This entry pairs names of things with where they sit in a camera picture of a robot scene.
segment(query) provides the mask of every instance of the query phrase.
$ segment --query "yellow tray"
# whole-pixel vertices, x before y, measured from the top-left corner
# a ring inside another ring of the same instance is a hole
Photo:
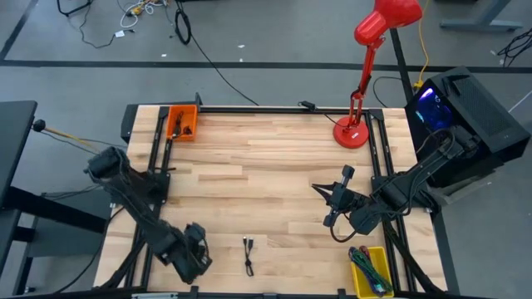
[[[390,268],[388,267],[388,261],[386,259],[386,252],[382,247],[368,248],[369,256],[372,260],[372,265],[377,270],[382,277],[384,277],[389,282],[390,278]],[[358,298],[378,298],[375,293],[373,293],[372,288],[369,286],[364,273],[355,265],[354,262],[351,262],[351,271],[352,278],[355,283],[355,292],[357,293]],[[393,291],[386,293],[382,298],[391,298],[393,297]]]

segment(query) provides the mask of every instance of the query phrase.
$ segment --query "orange bin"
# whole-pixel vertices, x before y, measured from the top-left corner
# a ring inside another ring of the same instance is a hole
[[[196,126],[198,123],[198,106],[196,105],[173,105],[170,107],[170,113],[168,114],[168,122],[166,125],[166,139],[171,139],[174,134],[176,121],[178,116],[183,112],[181,116],[181,133],[180,136],[175,138],[177,141],[194,141],[196,137]],[[192,134],[185,134],[185,127],[189,127],[192,130]]]

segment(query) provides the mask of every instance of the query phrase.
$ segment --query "blue light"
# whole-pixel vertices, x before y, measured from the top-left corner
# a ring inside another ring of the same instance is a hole
[[[419,117],[419,119],[421,120],[421,122],[425,122],[425,120],[423,120],[423,115],[421,115],[421,113],[419,113],[418,110],[416,110],[416,114],[417,114],[417,117]]]
[[[453,121],[449,107],[441,101],[432,88],[427,88],[422,92],[417,102],[417,117],[429,130],[448,128]]]
[[[432,93],[434,93],[434,91],[432,90],[432,88],[427,89],[427,90],[426,90],[425,92],[423,92],[423,94],[421,95],[421,99],[428,97],[428,96],[431,95]]]

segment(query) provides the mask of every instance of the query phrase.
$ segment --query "gray floor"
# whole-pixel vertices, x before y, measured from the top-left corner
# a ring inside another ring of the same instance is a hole
[[[65,9],[85,0],[63,0]],[[0,0],[0,45],[11,34],[29,0]],[[438,27],[443,17],[478,15],[476,5],[431,2],[424,19],[427,50],[433,66],[498,66],[498,51],[513,34],[447,32]],[[362,63],[364,49],[352,38],[353,28],[372,8],[372,2],[353,0],[217,0],[185,4],[199,43],[213,61],[346,62]],[[526,0],[514,0],[500,18],[532,26]],[[55,1],[40,0],[20,32],[8,60],[25,61],[204,61],[195,46],[182,46],[172,34],[164,10],[143,14],[135,34],[116,39],[111,47],[95,50],[81,42],[77,27],[82,14],[68,21]],[[84,26],[86,38],[107,42],[118,31],[121,11],[114,1],[95,1]],[[424,62],[417,27],[399,31],[408,65]],[[376,63],[396,64],[391,40],[377,53]],[[532,66],[532,51],[514,66]],[[261,105],[293,105],[310,100],[317,105],[346,105],[360,71],[223,69],[226,78]],[[410,73],[416,81],[416,73]],[[435,74],[426,73],[425,78]],[[374,72],[398,76],[396,72]],[[479,80],[510,108],[532,84],[531,74],[477,74]],[[0,100],[36,100],[37,118],[50,127],[86,138],[119,143],[121,116],[126,104],[191,100],[198,91],[205,104],[247,105],[212,69],[0,67]],[[389,106],[402,107],[405,96],[399,81],[379,81],[377,92]],[[365,106],[379,106],[368,94]],[[521,106],[516,117],[527,124],[532,105]],[[77,190],[90,184],[82,173],[89,155],[30,134],[13,184],[34,193]],[[467,198],[444,209],[447,233],[462,294],[522,298],[532,267],[532,206],[526,199],[530,152],[506,165]],[[12,248],[16,257],[22,244]],[[66,284],[90,257],[41,258],[35,261],[30,284],[39,292],[53,292]],[[16,275],[8,265],[0,280],[6,296]],[[87,289],[92,267],[71,290]]]

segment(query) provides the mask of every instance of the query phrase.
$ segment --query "wooden tabletop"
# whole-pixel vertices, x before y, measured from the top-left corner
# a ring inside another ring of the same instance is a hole
[[[136,114],[127,154],[139,171],[148,165],[158,109],[139,106]],[[395,171],[407,170],[416,163],[416,155],[404,110],[383,112]],[[385,174],[377,122],[374,129]],[[384,235],[379,225],[368,236],[336,243],[322,225],[329,207],[311,184],[338,181],[342,167],[349,164],[355,174],[348,187],[362,194],[372,191],[368,144],[344,149],[334,141],[332,131],[333,123],[322,115],[201,113],[195,141],[174,144],[170,167],[176,170],[171,172],[161,217],[181,230],[191,222],[206,229],[214,261],[194,282],[200,292],[336,294],[338,288],[345,288],[347,294],[354,294],[347,250],[361,245],[385,247]],[[405,225],[413,257],[438,287],[446,289],[430,215],[414,208]],[[130,251],[134,229],[127,213],[113,220],[95,286],[105,282]],[[352,232],[343,218],[334,229],[339,236]],[[250,256],[254,277],[246,275],[243,236],[255,240]],[[405,290],[397,250],[396,255]],[[136,284],[143,259],[144,253],[137,263]],[[172,266],[164,267],[154,258],[148,289],[188,292],[190,286]]]

